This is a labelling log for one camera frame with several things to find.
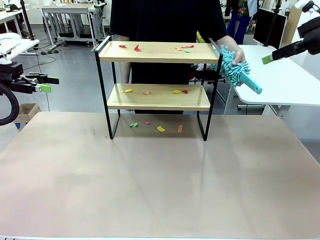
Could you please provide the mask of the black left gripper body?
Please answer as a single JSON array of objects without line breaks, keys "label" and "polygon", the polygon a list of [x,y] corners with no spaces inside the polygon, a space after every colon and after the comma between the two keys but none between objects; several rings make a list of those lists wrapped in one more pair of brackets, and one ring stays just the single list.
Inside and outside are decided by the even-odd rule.
[{"label": "black left gripper body", "polygon": [[34,92],[34,86],[23,79],[23,66],[18,62],[0,65],[0,83],[12,92],[25,94]]}]

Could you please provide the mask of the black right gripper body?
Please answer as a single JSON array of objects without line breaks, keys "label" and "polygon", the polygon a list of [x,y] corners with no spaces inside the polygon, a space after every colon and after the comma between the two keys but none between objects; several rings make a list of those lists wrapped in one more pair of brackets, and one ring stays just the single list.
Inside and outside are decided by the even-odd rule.
[{"label": "black right gripper body", "polygon": [[313,18],[297,28],[302,43],[299,45],[311,55],[320,53],[320,19]]}]

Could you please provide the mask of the person's left hand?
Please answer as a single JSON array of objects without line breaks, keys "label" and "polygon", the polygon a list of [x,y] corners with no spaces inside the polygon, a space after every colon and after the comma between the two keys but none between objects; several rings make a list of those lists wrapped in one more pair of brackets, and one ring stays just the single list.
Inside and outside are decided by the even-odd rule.
[{"label": "person's left hand", "polygon": [[243,49],[239,47],[234,53],[232,65],[236,66],[239,63],[243,63],[245,60],[246,60],[245,53]]}]

